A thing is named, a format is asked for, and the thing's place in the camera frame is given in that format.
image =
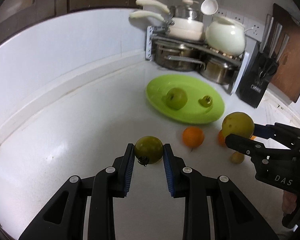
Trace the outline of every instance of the wall socket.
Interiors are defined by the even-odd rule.
[[[245,27],[247,29],[253,27],[252,30],[246,32],[246,35],[261,42],[262,35],[263,35],[264,30],[265,30],[265,26],[263,24],[261,24],[260,22],[251,20],[251,19],[246,18],[246,17],[244,18],[243,24],[245,25]]]
[[[226,16],[227,10],[224,10],[222,8],[218,8],[218,11],[215,14],[220,15],[220,16]]]
[[[236,20],[236,21],[238,21],[238,22],[240,22],[240,23],[243,24],[243,20],[244,20],[244,16],[243,15],[240,15],[240,14],[228,11],[227,17],[229,17],[231,19],[234,19],[234,20]]]

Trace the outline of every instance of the green tomato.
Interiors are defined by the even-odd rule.
[[[166,105],[174,110],[183,108],[187,101],[187,94],[181,88],[170,89],[166,96]]]
[[[198,100],[199,104],[203,107],[209,107],[212,106],[212,97],[211,96],[205,96],[202,99]]]
[[[162,142],[157,137],[144,136],[136,142],[134,155],[141,165],[156,163],[163,156]]]

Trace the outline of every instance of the small yellow fruit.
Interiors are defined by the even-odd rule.
[[[250,116],[242,112],[228,114],[222,122],[222,134],[226,138],[229,134],[239,135],[250,139],[254,131],[254,122]]]
[[[240,164],[244,161],[244,154],[239,153],[239,152],[234,152],[230,156],[230,161],[234,164]]]

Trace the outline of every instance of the wooden cutting board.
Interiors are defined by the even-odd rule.
[[[300,25],[282,7],[273,5],[274,23],[267,46],[270,46],[276,22],[282,25],[278,44],[274,50],[278,54],[285,34],[290,36],[285,51],[279,60],[279,68],[271,83],[285,93],[293,102],[300,96]]]

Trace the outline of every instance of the oval plate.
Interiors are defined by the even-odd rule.
[[[186,105],[180,110],[173,110],[165,103],[165,96],[171,88],[182,88],[187,96]],[[205,108],[198,102],[209,95],[213,104]],[[219,93],[203,81],[177,74],[162,75],[154,78],[146,87],[146,96],[150,104],[162,114],[172,119],[192,124],[205,124],[218,120],[225,110],[225,104]]]

